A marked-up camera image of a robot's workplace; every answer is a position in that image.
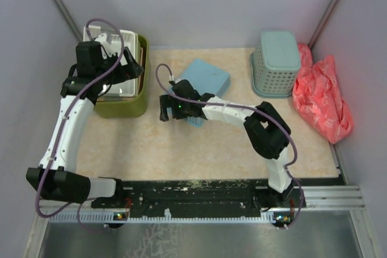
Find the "pale green perforated basket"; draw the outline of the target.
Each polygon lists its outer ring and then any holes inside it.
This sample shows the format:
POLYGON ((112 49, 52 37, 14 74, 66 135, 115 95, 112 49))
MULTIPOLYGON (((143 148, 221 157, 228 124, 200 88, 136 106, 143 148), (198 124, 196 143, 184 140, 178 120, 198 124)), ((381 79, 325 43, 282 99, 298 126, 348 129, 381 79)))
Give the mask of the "pale green perforated basket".
POLYGON ((301 68, 298 45, 290 31, 261 33, 250 55, 252 87, 262 98, 288 98, 301 68))

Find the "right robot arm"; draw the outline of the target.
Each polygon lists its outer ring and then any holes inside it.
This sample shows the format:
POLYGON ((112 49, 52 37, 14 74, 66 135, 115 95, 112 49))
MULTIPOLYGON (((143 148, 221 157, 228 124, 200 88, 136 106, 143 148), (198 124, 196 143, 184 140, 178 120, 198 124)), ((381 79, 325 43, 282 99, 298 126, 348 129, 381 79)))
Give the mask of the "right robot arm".
POLYGON ((225 101, 210 93, 199 94, 188 80, 171 80, 171 92, 159 96, 160 120, 189 117, 220 121, 245 130, 255 152, 265 159, 269 172, 270 200, 277 207, 291 201, 294 177, 289 166, 298 158, 291 129, 269 102, 256 107, 225 101))

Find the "white plastic bin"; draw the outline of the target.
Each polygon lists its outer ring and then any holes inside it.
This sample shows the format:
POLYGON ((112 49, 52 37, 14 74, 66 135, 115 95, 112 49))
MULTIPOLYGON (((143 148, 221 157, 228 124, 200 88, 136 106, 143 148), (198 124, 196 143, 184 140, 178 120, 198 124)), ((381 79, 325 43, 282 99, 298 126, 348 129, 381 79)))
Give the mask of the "white plastic bin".
MULTIPOLYGON (((108 33, 112 36, 113 40, 117 40, 121 43, 119 36, 115 33, 113 29, 102 28, 101 26, 90 25, 88 29, 86 27, 83 28, 83 41, 88 41, 90 38, 93 40, 101 33, 108 33)), ((125 47, 128 47, 136 59, 140 63, 140 44, 138 41, 138 34, 133 31, 128 30, 120 30, 120 34, 124 40, 125 47)), ((124 98, 111 98, 106 95, 99 98, 100 101, 113 101, 113 100, 122 100, 124 98)))

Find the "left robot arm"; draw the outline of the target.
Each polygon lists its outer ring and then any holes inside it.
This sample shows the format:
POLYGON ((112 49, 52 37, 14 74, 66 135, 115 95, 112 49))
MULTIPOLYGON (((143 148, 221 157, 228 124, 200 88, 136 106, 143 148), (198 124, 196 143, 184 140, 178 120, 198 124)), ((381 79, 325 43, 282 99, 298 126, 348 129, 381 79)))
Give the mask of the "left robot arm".
POLYGON ((114 48, 104 40, 76 46, 77 62, 60 91, 60 111, 51 141, 39 165, 30 167, 26 179, 42 199, 82 203, 104 198, 117 208, 126 200, 115 178, 89 178, 76 173, 80 141, 104 88, 136 79, 143 72, 128 47, 114 48))

